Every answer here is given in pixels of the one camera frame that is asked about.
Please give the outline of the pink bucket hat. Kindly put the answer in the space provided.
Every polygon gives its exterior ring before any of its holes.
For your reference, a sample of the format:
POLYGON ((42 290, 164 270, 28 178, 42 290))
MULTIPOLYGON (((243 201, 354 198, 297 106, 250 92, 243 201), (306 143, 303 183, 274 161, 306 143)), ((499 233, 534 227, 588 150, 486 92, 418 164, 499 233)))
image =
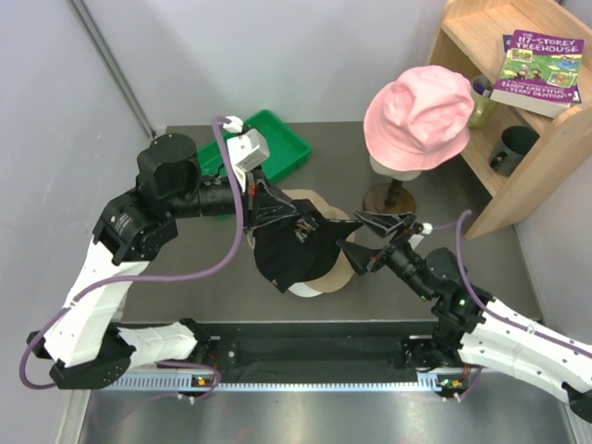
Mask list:
POLYGON ((470 141, 471 83, 439 65, 409 68, 372 99, 363 121, 369 155, 400 172, 434 169, 470 141))

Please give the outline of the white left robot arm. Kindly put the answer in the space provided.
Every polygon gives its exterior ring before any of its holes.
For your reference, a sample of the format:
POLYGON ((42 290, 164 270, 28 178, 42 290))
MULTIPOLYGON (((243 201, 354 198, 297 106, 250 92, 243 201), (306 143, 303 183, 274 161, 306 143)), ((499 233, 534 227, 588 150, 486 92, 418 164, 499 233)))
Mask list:
POLYGON ((28 354, 48 359, 58 389, 103 389, 127 371, 167 361, 200 366, 208 336, 193 320, 160 327, 122 327, 115 313, 130 285, 178 234, 177 220, 235 215, 239 230, 294 216, 290 199, 262 169, 264 136, 247 129, 222 141, 225 177, 204 175, 194 141, 166 134, 138 154, 134 187, 111 200, 97 221, 82 269, 50 327, 28 338, 28 354))

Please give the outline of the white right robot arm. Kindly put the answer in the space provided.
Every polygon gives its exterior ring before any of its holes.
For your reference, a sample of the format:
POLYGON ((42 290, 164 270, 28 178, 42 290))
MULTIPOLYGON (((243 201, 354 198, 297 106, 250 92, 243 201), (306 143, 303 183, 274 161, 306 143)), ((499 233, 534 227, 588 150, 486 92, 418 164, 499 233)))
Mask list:
POLYGON ((356 219, 387 240, 370 249, 345 240, 338 245, 355 273, 389 269, 424 301, 433 302, 438 323, 432 355, 440 366, 458 361, 487 367, 546 391, 591 420, 591 347, 539 324, 473 285, 461 248, 438 248, 426 256, 415 250, 434 228, 412 213, 358 211, 356 219))

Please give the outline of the white baseball cap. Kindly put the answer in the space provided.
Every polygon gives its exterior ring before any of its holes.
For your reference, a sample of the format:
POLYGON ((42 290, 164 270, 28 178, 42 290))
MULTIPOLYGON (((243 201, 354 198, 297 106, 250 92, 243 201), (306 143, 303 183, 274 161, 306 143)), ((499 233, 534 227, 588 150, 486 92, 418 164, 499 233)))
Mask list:
POLYGON ((322 291, 314 290, 303 282, 294 283, 288 291, 301 298, 314 298, 322 294, 322 291))

